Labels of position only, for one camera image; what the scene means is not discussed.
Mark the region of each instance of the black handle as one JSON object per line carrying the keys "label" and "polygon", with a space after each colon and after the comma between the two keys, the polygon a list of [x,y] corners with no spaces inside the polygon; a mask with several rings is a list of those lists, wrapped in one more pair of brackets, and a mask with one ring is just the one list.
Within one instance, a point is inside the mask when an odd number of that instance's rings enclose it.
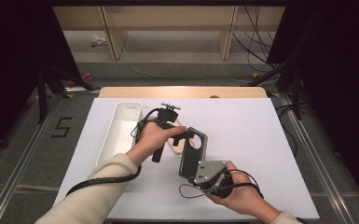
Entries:
{"label": "black handle", "polygon": [[152,157],[152,161],[153,162],[159,162],[161,160],[161,155],[162,155],[162,150],[164,149],[164,146],[162,146],[161,148],[157,149],[154,153],[153,153],[153,157]]}

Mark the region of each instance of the metal rail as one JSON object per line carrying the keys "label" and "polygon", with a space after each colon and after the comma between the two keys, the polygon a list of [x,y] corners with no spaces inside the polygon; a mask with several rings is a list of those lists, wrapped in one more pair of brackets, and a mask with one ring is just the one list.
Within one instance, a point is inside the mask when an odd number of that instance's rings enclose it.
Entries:
{"label": "metal rail", "polygon": [[[284,105],[291,104],[289,97],[285,93],[282,94],[281,101]],[[331,205],[333,206],[333,209],[337,214],[339,222],[342,224],[355,223],[349,211],[349,208],[345,203],[344,198],[339,193],[336,184],[330,177],[330,174],[327,172],[324,163],[322,162],[318,151],[316,150],[310,137],[308,136],[307,131],[305,130],[301,120],[297,120],[295,114],[292,111],[289,111],[289,118],[292,121],[292,124],[296,129],[296,133],[301,140],[301,143],[311,161],[313,170],[318,175],[318,178],[321,181],[326,196],[331,202]]]}
{"label": "metal rail", "polygon": [[29,141],[27,147],[24,149],[24,152],[22,153],[19,161],[17,162],[16,167],[11,173],[10,178],[2,188],[2,191],[0,192],[0,219],[2,218],[2,215],[5,213],[5,210],[7,209],[7,206],[10,203],[14,191],[16,190],[16,187],[18,186],[23,174],[25,173],[25,170],[31,158],[34,155],[37,145],[40,142],[43,132],[45,131],[45,128],[48,124],[48,120],[52,112],[56,108],[57,103],[60,101],[61,97],[62,97],[61,95],[54,95],[52,97],[50,103],[50,110],[48,111],[46,118],[43,120],[42,123],[37,125],[34,134],[31,137],[31,140]]}

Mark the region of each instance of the wrist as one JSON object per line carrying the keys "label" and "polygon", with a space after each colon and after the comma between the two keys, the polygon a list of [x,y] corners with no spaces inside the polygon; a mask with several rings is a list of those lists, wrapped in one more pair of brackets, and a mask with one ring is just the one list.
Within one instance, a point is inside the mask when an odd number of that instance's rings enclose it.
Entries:
{"label": "wrist", "polygon": [[279,214],[280,212],[264,199],[258,200],[250,213],[250,215],[257,217],[264,223],[272,222]]}
{"label": "wrist", "polygon": [[138,166],[149,157],[146,148],[143,148],[142,145],[139,144],[126,152],[126,155]]}

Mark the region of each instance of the person's left hand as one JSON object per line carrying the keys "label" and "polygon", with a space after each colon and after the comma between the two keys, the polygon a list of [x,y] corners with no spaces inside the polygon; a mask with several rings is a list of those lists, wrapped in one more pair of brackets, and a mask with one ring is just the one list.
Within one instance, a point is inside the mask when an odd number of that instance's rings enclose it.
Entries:
{"label": "person's left hand", "polygon": [[167,140],[175,135],[183,133],[185,126],[177,126],[171,129],[161,129],[156,122],[148,122],[142,130],[138,143],[126,154],[133,162],[140,165],[154,151],[164,146]]}

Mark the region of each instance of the hand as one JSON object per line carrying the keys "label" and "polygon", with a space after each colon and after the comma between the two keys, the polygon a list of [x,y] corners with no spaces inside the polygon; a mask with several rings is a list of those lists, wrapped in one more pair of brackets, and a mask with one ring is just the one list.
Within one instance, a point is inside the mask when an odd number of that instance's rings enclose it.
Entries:
{"label": "hand", "polygon": [[[233,170],[237,169],[237,167],[229,161],[227,169]],[[231,176],[234,184],[251,182],[249,176],[241,172],[232,171]],[[224,205],[225,207],[243,215],[257,217],[264,223],[270,223],[279,215],[279,211],[267,203],[258,194],[257,190],[252,187],[235,188],[225,199],[221,199],[213,194],[208,194],[207,197],[214,203]]]}
{"label": "hand", "polygon": [[170,137],[183,133],[185,130],[185,126],[163,130],[156,122],[148,122],[142,130],[138,143],[126,154],[133,162],[140,165],[147,157],[153,155],[155,150],[164,146]]}

